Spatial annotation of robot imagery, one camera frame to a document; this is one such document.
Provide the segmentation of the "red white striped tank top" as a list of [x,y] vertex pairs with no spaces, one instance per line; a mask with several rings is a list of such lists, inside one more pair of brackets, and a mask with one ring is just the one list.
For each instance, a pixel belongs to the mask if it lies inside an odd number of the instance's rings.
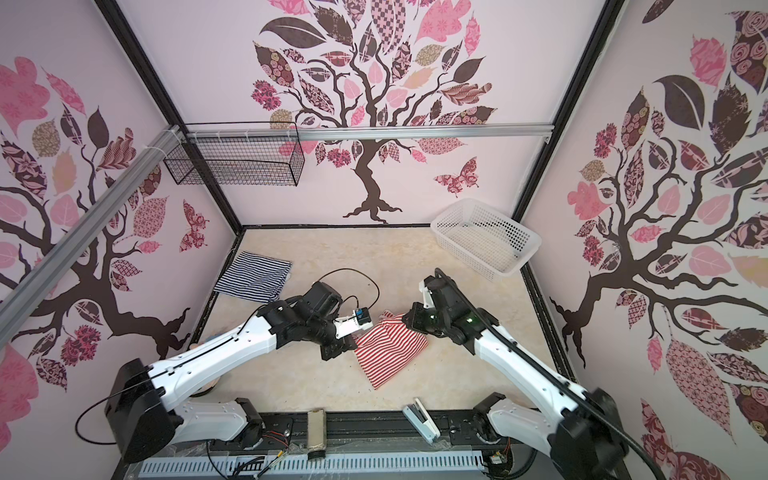
[[356,341],[356,359],[374,390],[405,369],[429,344],[426,335],[408,329],[403,320],[403,314],[385,310],[378,323]]

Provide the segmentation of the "navy white striped tank top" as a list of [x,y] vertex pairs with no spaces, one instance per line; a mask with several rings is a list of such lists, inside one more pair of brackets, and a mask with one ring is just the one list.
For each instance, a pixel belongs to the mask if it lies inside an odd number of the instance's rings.
[[269,303],[279,299],[292,266],[288,260],[242,251],[217,280],[214,291],[241,300]]

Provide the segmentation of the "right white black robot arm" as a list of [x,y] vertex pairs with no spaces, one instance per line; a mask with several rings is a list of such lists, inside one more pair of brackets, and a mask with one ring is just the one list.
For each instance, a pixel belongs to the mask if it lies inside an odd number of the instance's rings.
[[609,479],[629,452],[616,402],[588,391],[532,355],[483,308],[475,307],[441,269],[419,284],[423,295],[403,322],[412,331],[448,338],[500,371],[530,408],[503,395],[475,411],[478,433],[491,442],[510,437],[549,457],[565,479]]

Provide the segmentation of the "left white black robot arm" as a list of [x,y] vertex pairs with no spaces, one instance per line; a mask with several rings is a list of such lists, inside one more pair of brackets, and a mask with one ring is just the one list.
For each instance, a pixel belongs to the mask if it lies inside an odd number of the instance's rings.
[[196,404],[191,396],[229,371],[292,342],[319,346],[331,360],[355,349],[353,333],[371,327],[369,310],[340,315],[340,294],[317,281],[301,296],[260,306],[243,324],[151,365],[120,367],[104,413],[124,462],[144,461],[174,443],[237,440],[255,444],[263,423],[244,398]]

